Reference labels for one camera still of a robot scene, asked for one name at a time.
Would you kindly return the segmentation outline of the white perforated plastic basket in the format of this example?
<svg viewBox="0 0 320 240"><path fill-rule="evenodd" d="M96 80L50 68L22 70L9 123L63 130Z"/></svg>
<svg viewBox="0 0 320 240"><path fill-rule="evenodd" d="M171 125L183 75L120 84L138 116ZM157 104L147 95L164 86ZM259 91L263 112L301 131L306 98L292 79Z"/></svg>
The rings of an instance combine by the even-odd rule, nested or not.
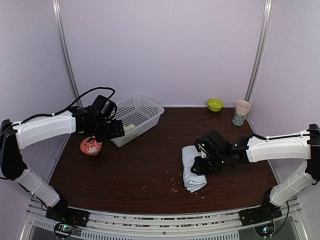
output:
<svg viewBox="0 0 320 240"><path fill-rule="evenodd" d="M135 128L124 131L124 136L111 140L118 148L155 127L161 114L165 112L161 105L141 94L127 96L117 101L116 105L117 113L115 118L122 120L123 127L130 124L135 125Z"/></svg>

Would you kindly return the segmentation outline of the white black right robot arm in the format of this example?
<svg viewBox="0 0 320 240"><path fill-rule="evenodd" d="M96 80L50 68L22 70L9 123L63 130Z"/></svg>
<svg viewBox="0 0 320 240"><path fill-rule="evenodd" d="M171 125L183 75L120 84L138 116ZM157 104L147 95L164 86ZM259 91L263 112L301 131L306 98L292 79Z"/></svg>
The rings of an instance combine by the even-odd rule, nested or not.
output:
<svg viewBox="0 0 320 240"><path fill-rule="evenodd" d="M320 128L317 124L287 135L242 136L234 143L213 130L197 139L194 145L200 156L195 157L190 171L198 176L216 174L226 166L234 168L265 160L303 160L286 180L265 192L259 207L239 212L243 225L281 217L280 208L287 200L320 181Z"/></svg>

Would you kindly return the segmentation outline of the light blue towel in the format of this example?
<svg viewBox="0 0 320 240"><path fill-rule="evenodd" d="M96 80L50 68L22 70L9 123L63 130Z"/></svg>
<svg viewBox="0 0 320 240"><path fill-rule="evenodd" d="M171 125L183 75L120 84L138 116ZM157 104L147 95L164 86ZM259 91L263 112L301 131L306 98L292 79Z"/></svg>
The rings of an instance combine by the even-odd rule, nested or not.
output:
<svg viewBox="0 0 320 240"><path fill-rule="evenodd" d="M201 153L197 151L194 145L189 145L182 148L181 154L184 187L191 193L196 192L207 184L207 179L204 175L197 175L191 172L195 157L200 157Z"/></svg>

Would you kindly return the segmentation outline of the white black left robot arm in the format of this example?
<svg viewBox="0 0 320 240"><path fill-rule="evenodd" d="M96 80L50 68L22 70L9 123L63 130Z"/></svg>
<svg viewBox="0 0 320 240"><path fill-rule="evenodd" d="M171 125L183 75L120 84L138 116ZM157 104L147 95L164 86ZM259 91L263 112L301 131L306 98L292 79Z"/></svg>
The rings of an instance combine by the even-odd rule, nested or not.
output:
<svg viewBox="0 0 320 240"><path fill-rule="evenodd" d="M67 222L72 211L67 200L44 182L23 160L21 150L38 142L60 135L83 132L98 143L122 137L123 122L106 116L88 106L71 107L49 116L38 116L27 122L6 119L0 128L0 172L7 180L18 183L47 207L57 220Z"/></svg>

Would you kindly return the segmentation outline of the green patterned white towel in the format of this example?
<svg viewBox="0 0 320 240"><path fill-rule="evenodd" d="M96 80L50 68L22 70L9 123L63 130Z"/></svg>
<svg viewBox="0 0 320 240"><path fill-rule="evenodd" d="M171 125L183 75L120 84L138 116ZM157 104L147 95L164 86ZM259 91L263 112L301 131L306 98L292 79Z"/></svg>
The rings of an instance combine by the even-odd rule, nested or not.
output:
<svg viewBox="0 0 320 240"><path fill-rule="evenodd" d="M123 127L123 129L124 129L125 132L127 132L127 131L129 131L129 130L131 130L131 129L133 129L133 128L135 128L135 125L134 125L134 124L130 124L130 125L128 125L128 126L124 126L124 127Z"/></svg>

